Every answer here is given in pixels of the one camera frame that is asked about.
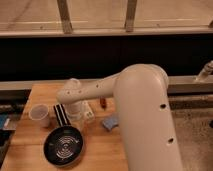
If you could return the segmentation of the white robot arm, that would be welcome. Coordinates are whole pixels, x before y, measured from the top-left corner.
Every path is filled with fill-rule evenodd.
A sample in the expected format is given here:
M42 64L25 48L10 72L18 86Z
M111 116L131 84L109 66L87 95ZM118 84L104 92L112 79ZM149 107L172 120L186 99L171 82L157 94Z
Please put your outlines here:
M153 64L131 65L79 88L66 83L62 104L113 97L129 171L183 171L171 114L167 73Z

